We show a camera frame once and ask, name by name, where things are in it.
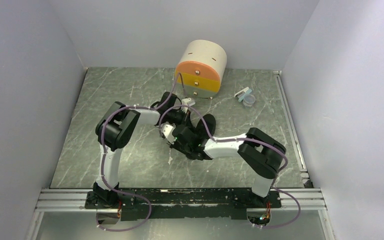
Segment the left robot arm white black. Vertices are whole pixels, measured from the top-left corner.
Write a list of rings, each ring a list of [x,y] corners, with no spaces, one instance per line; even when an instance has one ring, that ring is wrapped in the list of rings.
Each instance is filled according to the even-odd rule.
[[[121,154],[138,125],[157,127],[160,136],[170,146],[192,157],[193,150],[198,146],[200,129],[192,124],[188,110],[191,103],[191,99],[180,99],[169,91],[164,92],[161,100],[150,107],[114,102],[95,128],[100,144],[100,164],[86,204],[112,208],[121,202],[117,192]]]

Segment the black shoe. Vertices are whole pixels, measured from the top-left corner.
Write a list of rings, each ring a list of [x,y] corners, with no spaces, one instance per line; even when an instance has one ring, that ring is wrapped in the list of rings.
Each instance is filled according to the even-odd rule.
[[[216,131],[216,118],[212,114],[205,114],[194,128],[194,133],[201,138],[209,139]]]

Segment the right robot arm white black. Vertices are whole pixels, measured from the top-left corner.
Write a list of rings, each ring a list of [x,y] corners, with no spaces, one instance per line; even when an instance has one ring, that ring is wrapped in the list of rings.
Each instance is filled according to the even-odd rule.
[[[210,137],[207,133],[185,125],[164,124],[161,134],[169,146],[189,160],[214,160],[224,157],[242,158],[257,174],[247,198],[239,202],[258,208],[269,205],[269,192],[275,178],[287,162],[285,147],[252,127],[247,133],[232,137]]]

